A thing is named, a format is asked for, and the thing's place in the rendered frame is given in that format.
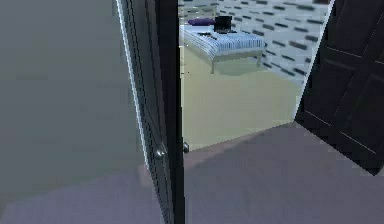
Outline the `black laptop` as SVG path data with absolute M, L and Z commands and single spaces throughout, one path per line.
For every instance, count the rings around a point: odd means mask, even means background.
M 231 16 L 217 16 L 214 23 L 214 31 L 220 34 L 234 33 Z

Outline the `blue striped bed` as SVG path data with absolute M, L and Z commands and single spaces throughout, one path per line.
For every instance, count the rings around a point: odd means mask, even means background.
M 257 65 L 265 50 L 264 38 L 244 32 L 218 33 L 213 26 L 179 26 L 179 40 L 205 57 L 214 73 L 215 63 L 220 61 L 256 57 Z

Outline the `black panelled room door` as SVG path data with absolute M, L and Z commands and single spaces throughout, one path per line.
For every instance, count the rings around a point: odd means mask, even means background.
M 384 0 L 333 0 L 295 121 L 370 174 L 384 168 Z

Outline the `purple pillow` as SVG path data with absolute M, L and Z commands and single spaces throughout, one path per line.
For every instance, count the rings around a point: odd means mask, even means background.
M 188 20 L 188 24 L 191 26 L 211 26 L 215 24 L 215 20 L 210 18 L 196 18 Z

